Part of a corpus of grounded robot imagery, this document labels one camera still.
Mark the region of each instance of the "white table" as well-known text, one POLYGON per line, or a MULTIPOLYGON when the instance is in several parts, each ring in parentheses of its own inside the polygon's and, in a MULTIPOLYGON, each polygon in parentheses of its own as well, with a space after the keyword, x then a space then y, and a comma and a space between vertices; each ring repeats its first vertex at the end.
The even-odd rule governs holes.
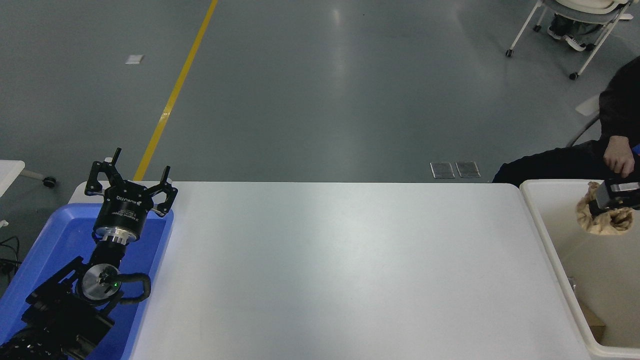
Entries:
POLYGON ((132 359, 590 358, 513 186, 173 185, 132 359))
POLYGON ((24 161, 0 160, 0 197, 24 169, 24 161))

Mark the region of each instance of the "chair leg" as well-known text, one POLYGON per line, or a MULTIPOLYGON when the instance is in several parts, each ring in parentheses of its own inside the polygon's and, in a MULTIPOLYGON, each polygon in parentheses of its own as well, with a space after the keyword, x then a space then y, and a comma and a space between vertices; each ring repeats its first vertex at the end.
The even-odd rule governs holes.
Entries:
POLYGON ((44 176, 42 174, 29 171, 29 170, 22 170, 20 172, 20 176, 30 177, 32 179, 40 180, 42 181, 42 184, 48 188, 52 188, 56 186, 56 178, 53 176, 44 176))
POLYGON ((542 0, 537 0, 536 4, 533 6, 533 9, 531 10, 531 13, 529 13, 527 20, 524 22, 524 25, 522 25, 522 28, 520 28, 520 32, 518 33, 518 36, 516 36, 516 39, 513 41, 513 44, 511 44, 511 47, 509 48, 509 50, 507 50, 506 56, 508 58, 510 58, 511 54, 513 54, 513 48, 516 46, 516 43, 518 42, 518 39, 520 39, 520 36, 522 36, 522 32, 527 27, 529 21, 531 21, 531 17, 533 17, 533 14, 541 6, 542 6, 542 0))
POLYGON ((613 23, 610 26, 607 26, 607 30, 604 33, 604 36, 602 37, 602 39, 600 39, 600 41, 597 43, 595 49, 593 49, 593 51, 591 52, 591 54, 589 55, 589 58, 587 59, 587 61, 585 61, 584 65, 582 66, 582 68, 580 68, 580 70, 578 72, 574 72, 573 74, 569 75, 569 78, 571 80, 575 80, 578 78, 578 76, 582 75, 582 72, 584 71, 584 69, 586 69, 587 65, 589 65, 589 63, 591 62, 591 59, 593 59, 593 57, 595 56, 595 54, 598 52, 598 50, 600 49, 600 46, 602 46, 602 44, 604 43, 605 40, 607 40, 607 37, 609 36, 609 34, 611 34, 611 31, 613 30, 613 28, 616 27, 616 24, 618 23, 618 21, 620 20, 620 17, 625 13, 625 11, 627 10, 627 8, 629 7, 629 3, 627 3, 625 5, 624 8, 622 8, 622 10, 620 10, 620 13, 618 14, 618 16, 616 16, 616 19, 613 20, 613 23))
POLYGON ((540 24, 542 24, 542 19, 545 18, 545 14, 547 13, 547 7, 545 6, 544 9, 542 9, 542 14, 540 14, 540 18, 538 19, 538 23, 536 23, 536 26, 533 28, 533 31, 538 32, 540 31, 540 24))
POLYGON ((600 29, 600 34, 598 35, 598 40, 596 40, 595 44, 598 45, 600 43, 600 41, 602 40, 602 38, 604 37, 604 34, 607 32, 607 28, 611 25, 611 23, 606 24, 605 26, 602 27, 602 29, 600 29))

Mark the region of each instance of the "robotic arm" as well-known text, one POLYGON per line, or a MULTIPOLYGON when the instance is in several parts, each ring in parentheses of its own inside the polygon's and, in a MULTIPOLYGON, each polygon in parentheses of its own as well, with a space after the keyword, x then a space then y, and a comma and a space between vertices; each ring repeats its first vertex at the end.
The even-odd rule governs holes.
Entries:
POLYGON ((115 168, 118 148, 111 160, 95 161, 84 189, 102 195, 104 202, 93 226, 95 249, 87 264, 78 256, 43 282, 26 299, 22 315, 26 326, 0 346, 4 359, 84 360, 115 324, 109 313, 118 304, 137 304, 149 297, 147 274, 121 274, 120 262, 129 242, 138 241, 149 211, 165 216, 178 189, 171 186, 166 167, 159 184, 145 186, 122 179, 115 168), (104 173, 109 187, 103 190, 98 175, 104 173), (154 204, 153 197, 166 194, 154 204), (143 293, 124 297, 123 282, 142 282, 143 293))
POLYGON ((640 183, 605 180, 596 189, 595 200, 589 202, 589 210, 593 217, 620 208, 640 209, 640 183))

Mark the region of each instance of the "chair wheel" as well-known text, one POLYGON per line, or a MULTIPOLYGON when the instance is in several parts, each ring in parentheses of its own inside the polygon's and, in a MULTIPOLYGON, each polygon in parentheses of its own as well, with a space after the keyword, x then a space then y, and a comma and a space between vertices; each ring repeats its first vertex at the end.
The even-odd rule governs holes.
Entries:
POLYGON ((47 176, 42 179, 42 184, 48 188, 56 186, 56 178, 53 176, 47 176))

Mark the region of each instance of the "black jacket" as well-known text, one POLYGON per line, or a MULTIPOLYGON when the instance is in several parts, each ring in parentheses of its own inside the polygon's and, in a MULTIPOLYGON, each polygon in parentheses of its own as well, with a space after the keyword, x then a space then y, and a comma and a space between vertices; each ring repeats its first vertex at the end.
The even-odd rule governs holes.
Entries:
POLYGON ((600 121, 602 142, 619 135, 631 147, 640 143, 640 56, 620 68, 600 94, 600 121))

